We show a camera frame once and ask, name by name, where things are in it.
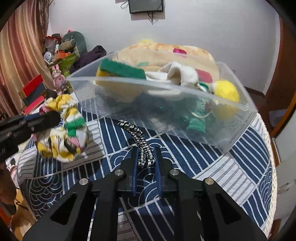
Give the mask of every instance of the curtain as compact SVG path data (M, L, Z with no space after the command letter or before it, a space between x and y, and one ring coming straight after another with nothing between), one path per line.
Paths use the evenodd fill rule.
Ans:
M18 92L34 77L42 75L53 88L43 59L51 0L26 0L11 15L0 32L0 112L19 114L24 103Z

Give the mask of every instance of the clutter pile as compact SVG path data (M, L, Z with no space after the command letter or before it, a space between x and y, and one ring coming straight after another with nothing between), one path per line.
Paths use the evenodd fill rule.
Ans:
M70 93L71 85L65 81L67 76L106 55L102 46L96 46L88 52L84 36L77 31L69 30L64 36L53 34L44 38L46 52L43 53L43 57L52 73L58 94Z

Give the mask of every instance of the yellow tennis ball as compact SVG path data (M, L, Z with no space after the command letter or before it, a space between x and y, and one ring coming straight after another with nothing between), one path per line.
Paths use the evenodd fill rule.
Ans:
M228 80L218 80L213 84L214 94L231 100L239 102L239 93L233 83ZM231 119L237 112L237 108L229 104L216 103L213 107L214 115L222 121Z

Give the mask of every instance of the black and white rope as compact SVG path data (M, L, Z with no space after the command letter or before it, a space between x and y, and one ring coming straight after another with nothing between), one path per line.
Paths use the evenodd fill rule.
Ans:
M155 163L155 157L143 137L143 132L136 125L130 124L125 120L119 120L118 125L132 136L139 147L138 166L144 168L153 165Z

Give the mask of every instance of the blue patterned tablecloth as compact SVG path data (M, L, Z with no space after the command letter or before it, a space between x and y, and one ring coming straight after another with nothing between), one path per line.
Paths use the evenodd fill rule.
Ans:
M118 167L135 143L115 120L86 113L78 105L91 131L87 150L72 163L41 157L30 140L18 162L20 189L36 218L40 218L81 178L96 180ZM276 202L276 180L269 135L259 114L225 155L213 146L140 128L151 147L189 177L213 178L269 234ZM118 240L172 240L174 210L161 199L154 168L138 174L134 199L120 199Z

